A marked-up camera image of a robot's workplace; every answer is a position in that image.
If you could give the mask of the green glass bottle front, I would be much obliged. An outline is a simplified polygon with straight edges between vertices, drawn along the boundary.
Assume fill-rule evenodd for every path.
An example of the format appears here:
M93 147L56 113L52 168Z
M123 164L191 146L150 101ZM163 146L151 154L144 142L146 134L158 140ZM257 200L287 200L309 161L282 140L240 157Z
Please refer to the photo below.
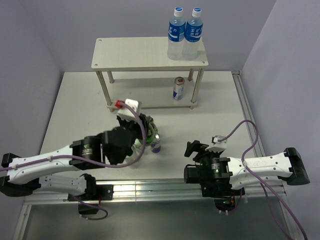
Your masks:
M154 140L155 134L158 133L158 128L153 122L150 122L148 124L148 127L145 128L145 130L146 130L146 144L150 145Z

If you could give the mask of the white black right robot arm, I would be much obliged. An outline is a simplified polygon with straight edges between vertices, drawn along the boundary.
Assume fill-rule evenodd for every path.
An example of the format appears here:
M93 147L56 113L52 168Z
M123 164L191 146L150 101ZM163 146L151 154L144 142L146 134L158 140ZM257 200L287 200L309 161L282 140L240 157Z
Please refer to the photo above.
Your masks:
M294 147L265 157L245 158L221 157L222 148L200 143L187 142L185 157L193 158L194 165L184 168L184 182L199 184L203 197L227 198L245 194L244 188L255 185L260 180L285 181L289 186L310 183L300 153Z

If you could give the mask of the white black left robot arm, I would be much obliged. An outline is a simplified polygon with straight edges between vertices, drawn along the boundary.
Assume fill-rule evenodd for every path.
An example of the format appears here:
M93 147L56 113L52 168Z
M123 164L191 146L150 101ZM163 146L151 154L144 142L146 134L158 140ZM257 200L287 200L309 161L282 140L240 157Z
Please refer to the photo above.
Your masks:
M57 173L86 171L99 168L124 168L141 157L136 153L136 140L142 141L152 131L152 118L140 114L128 119L118 116L119 126L76 140L56 151L32 157L13 153L3 155L0 191L8 197L26 197L34 191L67 193L82 200L96 197L95 177L88 173L72 178Z

